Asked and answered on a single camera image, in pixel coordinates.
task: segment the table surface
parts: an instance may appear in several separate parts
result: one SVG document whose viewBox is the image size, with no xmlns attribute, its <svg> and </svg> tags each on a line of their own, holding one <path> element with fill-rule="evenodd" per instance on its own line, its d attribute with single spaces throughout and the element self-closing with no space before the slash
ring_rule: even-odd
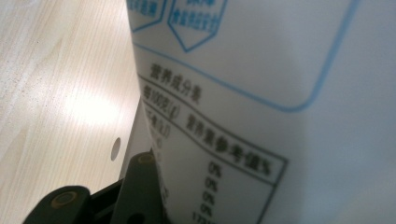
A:
<svg viewBox="0 0 396 224">
<path fill-rule="evenodd" d="M 0 223 L 115 182 L 138 100 L 124 0 L 0 1 Z"/>
</svg>

